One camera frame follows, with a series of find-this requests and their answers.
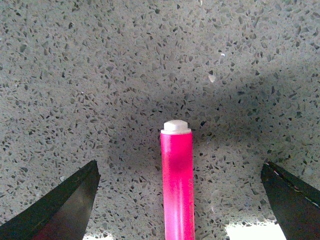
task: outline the white cap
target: white cap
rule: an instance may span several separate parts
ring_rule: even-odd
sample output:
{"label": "white cap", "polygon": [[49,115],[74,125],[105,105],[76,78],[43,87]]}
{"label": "white cap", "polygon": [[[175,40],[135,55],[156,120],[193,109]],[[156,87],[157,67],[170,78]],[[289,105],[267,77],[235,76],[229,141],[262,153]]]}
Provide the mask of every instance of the white cap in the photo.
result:
{"label": "white cap", "polygon": [[171,120],[164,123],[164,129],[161,130],[162,134],[167,135],[181,135],[188,134],[191,129],[188,128],[188,123],[182,120]]}

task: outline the speckled stone surface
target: speckled stone surface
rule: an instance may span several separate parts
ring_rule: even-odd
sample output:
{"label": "speckled stone surface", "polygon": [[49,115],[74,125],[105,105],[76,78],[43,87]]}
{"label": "speckled stone surface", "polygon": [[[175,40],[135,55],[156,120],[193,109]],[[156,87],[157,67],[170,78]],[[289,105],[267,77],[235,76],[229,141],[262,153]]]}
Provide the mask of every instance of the speckled stone surface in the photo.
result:
{"label": "speckled stone surface", "polygon": [[87,235],[164,239],[159,132],[171,119],[193,129],[197,240],[275,221],[267,160],[320,189],[318,0],[0,11],[0,224],[97,160]]}

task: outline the pink marker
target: pink marker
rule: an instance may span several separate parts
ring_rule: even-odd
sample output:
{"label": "pink marker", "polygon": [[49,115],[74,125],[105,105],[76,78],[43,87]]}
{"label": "pink marker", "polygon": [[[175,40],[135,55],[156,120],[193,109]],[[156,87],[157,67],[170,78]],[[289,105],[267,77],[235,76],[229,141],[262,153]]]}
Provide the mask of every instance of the pink marker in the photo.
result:
{"label": "pink marker", "polygon": [[171,120],[161,130],[165,240],[195,240],[192,132]]}

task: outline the terrazzo surface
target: terrazzo surface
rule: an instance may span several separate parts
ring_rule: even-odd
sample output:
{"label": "terrazzo surface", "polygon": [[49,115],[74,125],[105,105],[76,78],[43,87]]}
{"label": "terrazzo surface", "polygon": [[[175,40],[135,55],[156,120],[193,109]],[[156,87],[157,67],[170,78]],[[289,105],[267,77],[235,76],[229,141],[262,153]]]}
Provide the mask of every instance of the terrazzo surface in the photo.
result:
{"label": "terrazzo surface", "polygon": [[0,11],[0,224],[97,160],[86,234],[164,239],[159,136],[171,119],[193,129],[197,240],[276,221],[265,161],[320,189],[319,1],[2,0]]}

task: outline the pink tube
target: pink tube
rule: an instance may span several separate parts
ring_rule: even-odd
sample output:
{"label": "pink tube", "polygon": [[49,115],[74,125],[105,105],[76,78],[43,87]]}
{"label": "pink tube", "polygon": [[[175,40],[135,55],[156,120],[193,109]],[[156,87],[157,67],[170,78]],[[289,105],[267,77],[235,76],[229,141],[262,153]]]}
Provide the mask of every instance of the pink tube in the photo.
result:
{"label": "pink tube", "polygon": [[193,142],[187,122],[164,124],[161,155],[165,240],[195,240]]}

